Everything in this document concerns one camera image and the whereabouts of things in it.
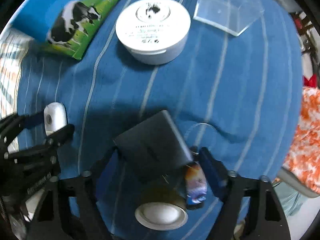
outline screw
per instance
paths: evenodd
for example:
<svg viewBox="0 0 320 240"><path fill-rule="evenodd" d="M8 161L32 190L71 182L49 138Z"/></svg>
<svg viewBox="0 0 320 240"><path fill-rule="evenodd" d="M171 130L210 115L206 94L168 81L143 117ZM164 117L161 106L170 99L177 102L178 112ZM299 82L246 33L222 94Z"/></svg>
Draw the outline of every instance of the screw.
<svg viewBox="0 0 320 240"><path fill-rule="evenodd" d="M84 171L81 173L82 177L89 177L91 176L91 172L90 171Z"/></svg>
<svg viewBox="0 0 320 240"><path fill-rule="evenodd" d="M55 156L51 156L51 157L50 157L50 162L51 162L52 164L56 164L57 158L56 158Z"/></svg>
<svg viewBox="0 0 320 240"><path fill-rule="evenodd" d="M235 178L235 177L237 176L237 173L236 173L235 171L229 171L229 172L228 172L228 175L229 175L230 177Z"/></svg>
<svg viewBox="0 0 320 240"><path fill-rule="evenodd" d="M269 182L269 178L267 176L261 176L260 180L263 182Z"/></svg>
<svg viewBox="0 0 320 240"><path fill-rule="evenodd" d="M57 182L58 181L58 177L57 176L53 176L50 178L51 182Z"/></svg>

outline table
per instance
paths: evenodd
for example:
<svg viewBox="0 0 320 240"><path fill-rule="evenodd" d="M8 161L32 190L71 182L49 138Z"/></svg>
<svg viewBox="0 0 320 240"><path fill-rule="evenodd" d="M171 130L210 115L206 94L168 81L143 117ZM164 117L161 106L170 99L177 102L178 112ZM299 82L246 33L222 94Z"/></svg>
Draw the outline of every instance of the table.
<svg viewBox="0 0 320 240"><path fill-rule="evenodd" d="M21 57L13 96L18 113L35 113L58 101L75 125L72 143L58 152L61 177L90 168L112 138L167 109L189 146L208 147L241 176L273 179L290 146L301 100L301 53L287 13L274 0L261 0L264 16L237 38L192 20L180 56L166 65L147 66L132 58L113 28L124 5L135 1L120 0L80 62L39 52L33 44ZM181 1L192 16L197 0ZM41 126L24 131L19 148L41 143L44 135ZM182 185L179 177L168 181L172 187ZM209 190L204 207L188 212L186 225L153 231L134 218L140 190L130 167L119 163L98 203L111 233L123 239L203 240L221 208Z"/></svg>

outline cow head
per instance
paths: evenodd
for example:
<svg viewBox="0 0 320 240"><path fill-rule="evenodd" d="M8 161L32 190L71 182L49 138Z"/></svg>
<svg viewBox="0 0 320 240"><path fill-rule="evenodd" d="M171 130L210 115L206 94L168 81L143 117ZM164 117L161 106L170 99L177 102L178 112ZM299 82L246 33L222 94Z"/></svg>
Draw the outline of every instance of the cow head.
<svg viewBox="0 0 320 240"><path fill-rule="evenodd" d="M94 6L91 6L88 11L88 19L90 23L93 23L92 20L100 20L101 14L97 12L97 9Z"/></svg>

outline cow logo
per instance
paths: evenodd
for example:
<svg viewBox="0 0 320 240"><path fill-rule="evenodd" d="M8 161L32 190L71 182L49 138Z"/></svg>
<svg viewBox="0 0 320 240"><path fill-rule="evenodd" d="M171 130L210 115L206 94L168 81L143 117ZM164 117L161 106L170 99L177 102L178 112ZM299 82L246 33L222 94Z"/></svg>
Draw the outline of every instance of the cow logo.
<svg viewBox="0 0 320 240"><path fill-rule="evenodd" d="M136 12L136 17L145 23L161 22L170 15L170 8L159 3L145 3Z"/></svg>

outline green grass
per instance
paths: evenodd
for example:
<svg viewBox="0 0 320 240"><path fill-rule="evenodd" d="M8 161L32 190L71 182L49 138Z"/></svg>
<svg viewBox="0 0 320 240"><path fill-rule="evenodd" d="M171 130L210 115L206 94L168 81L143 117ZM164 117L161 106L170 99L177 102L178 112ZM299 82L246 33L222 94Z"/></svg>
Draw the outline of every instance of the green grass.
<svg viewBox="0 0 320 240"><path fill-rule="evenodd" d="M85 50L88 47L88 44L90 43L91 39L94 37L95 33L99 29L99 27L102 25L105 18L108 16L111 9L116 5L116 3L119 0L82 0L82 2L86 6L95 6L97 9L97 12L101 14L101 20L94 20L93 24L90 23L84 23L82 26L87 30L88 36L86 36L84 33L80 31L76 31L75 35L73 36L73 39L79 43L76 44L73 41L69 41L70 48L65 48L59 45L54 44L48 44L46 50L47 51L59 51L62 52L65 55L69 55L75 59L81 60Z"/></svg>

